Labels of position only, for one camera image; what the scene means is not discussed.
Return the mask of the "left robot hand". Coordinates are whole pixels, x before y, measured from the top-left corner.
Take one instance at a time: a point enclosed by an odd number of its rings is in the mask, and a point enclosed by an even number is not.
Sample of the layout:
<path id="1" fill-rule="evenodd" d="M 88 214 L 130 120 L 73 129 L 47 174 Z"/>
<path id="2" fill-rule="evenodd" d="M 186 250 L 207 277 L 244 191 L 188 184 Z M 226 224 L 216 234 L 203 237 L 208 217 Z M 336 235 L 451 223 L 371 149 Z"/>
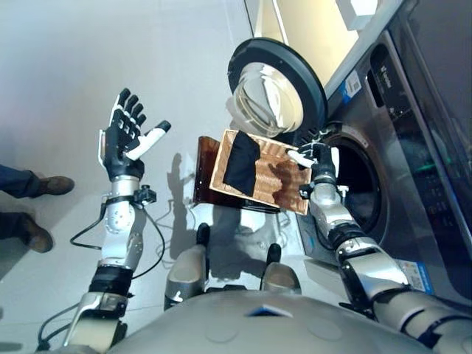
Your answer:
<path id="1" fill-rule="evenodd" d="M 139 98 L 124 88 L 114 101 L 108 127 L 99 132 L 98 161 L 110 181 L 120 176 L 142 179 L 145 165 L 141 158 L 170 129 L 167 120 L 147 132 L 142 132 L 146 116 Z"/>

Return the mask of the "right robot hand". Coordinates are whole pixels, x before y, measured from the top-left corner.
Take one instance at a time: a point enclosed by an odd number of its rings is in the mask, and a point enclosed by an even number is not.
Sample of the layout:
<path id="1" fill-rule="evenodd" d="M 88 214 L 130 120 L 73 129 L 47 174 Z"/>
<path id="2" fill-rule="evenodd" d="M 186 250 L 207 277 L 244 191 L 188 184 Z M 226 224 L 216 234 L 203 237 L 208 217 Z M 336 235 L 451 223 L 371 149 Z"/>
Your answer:
<path id="1" fill-rule="evenodd" d="M 288 157 L 301 168 L 310 169 L 314 181 L 336 185 L 336 165 L 332 149 L 322 142 L 309 142 L 295 149 L 285 151 Z"/>

